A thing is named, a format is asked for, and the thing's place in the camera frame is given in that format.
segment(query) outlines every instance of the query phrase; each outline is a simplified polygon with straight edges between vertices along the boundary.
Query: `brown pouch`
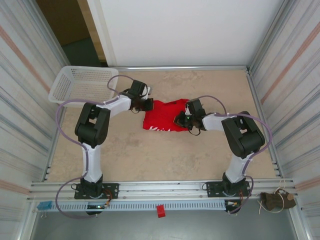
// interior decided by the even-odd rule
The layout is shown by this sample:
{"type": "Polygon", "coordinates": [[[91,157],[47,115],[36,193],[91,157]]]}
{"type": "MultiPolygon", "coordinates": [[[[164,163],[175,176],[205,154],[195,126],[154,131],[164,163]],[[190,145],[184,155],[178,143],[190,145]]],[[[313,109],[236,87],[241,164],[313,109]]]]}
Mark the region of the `brown pouch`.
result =
{"type": "Polygon", "coordinates": [[[278,189],[275,193],[261,192],[260,196],[262,203],[269,211],[273,210],[275,207],[290,209],[296,205],[293,195],[283,189],[278,189]]]}

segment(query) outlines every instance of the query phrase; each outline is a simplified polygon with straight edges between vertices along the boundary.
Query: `blue clip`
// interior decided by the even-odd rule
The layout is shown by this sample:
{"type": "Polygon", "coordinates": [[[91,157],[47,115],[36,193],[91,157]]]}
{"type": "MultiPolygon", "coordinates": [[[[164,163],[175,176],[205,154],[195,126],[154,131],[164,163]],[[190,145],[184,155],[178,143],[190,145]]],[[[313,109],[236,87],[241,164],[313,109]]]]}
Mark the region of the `blue clip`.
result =
{"type": "Polygon", "coordinates": [[[52,201],[42,201],[36,206],[39,211],[49,210],[51,209],[52,201]]]}

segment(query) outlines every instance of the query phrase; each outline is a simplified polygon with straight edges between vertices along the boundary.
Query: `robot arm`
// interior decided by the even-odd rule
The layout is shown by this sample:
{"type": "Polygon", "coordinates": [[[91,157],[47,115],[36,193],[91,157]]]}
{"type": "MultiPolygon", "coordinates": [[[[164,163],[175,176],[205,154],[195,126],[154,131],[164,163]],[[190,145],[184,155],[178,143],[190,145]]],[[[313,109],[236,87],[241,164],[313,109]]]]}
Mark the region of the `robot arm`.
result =
{"type": "MultiPolygon", "coordinates": [[[[250,115],[247,111],[241,114],[250,115]]],[[[265,144],[265,138],[253,119],[245,116],[206,114],[200,100],[192,99],[186,103],[186,111],[181,112],[174,122],[190,131],[193,127],[199,131],[224,131],[232,157],[222,176],[223,192],[232,196],[245,186],[245,172],[252,160],[250,157],[265,144]]]]}
{"type": "Polygon", "coordinates": [[[118,100],[104,105],[85,103],[75,127],[78,141],[85,145],[83,153],[83,175],[80,184],[84,192],[93,198],[102,193],[103,174],[101,171],[101,144],[108,135],[110,118],[115,115],[135,109],[136,111],[150,111],[153,109],[153,99],[148,98],[151,88],[143,82],[134,80],[131,88],[120,93],[118,100]]]}

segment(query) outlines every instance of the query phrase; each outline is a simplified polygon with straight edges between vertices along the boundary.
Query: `white plastic basket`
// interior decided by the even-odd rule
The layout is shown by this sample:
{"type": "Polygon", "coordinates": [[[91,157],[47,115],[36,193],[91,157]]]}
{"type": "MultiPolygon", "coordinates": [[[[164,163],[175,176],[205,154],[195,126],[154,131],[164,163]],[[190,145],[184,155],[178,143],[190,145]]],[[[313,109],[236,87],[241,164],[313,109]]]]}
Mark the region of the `white plastic basket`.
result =
{"type": "MultiPolygon", "coordinates": [[[[102,103],[114,96],[107,88],[108,80],[118,75],[118,70],[108,67],[65,66],[56,76],[48,99],[61,104],[71,99],[83,99],[102,103]]],[[[109,86],[115,89],[118,78],[111,80],[109,86]]],[[[66,107],[82,107],[83,102],[71,102],[66,107]]]]}

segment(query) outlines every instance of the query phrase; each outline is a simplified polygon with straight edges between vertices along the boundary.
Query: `beige table surface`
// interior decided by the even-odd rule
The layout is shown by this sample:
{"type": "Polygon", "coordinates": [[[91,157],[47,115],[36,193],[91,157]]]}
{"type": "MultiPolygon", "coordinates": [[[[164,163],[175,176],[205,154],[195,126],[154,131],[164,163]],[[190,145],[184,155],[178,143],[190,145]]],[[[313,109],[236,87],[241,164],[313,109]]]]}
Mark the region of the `beige table surface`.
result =
{"type": "MultiPolygon", "coordinates": [[[[140,71],[123,72],[152,87],[155,100],[170,102],[202,95],[219,98],[229,113],[248,111],[258,116],[245,72],[242,70],[140,71]]],[[[117,90],[129,88],[131,81],[119,78],[117,90]]],[[[202,98],[207,113],[223,112],[218,102],[202,98]]],[[[81,108],[68,108],[62,129],[72,138],[81,108]]],[[[174,181],[221,179],[232,152],[220,131],[186,132],[142,129],[145,113],[122,112],[110,120],[108,136],[101,148],[104,181],[174,181]]],[[[81,147],[59,136],[48,181],[62,182],[81,176],[81,147]]],[[[268,151],[254,158],[247,174],[254,178],[274,178],[268,151]]]]}

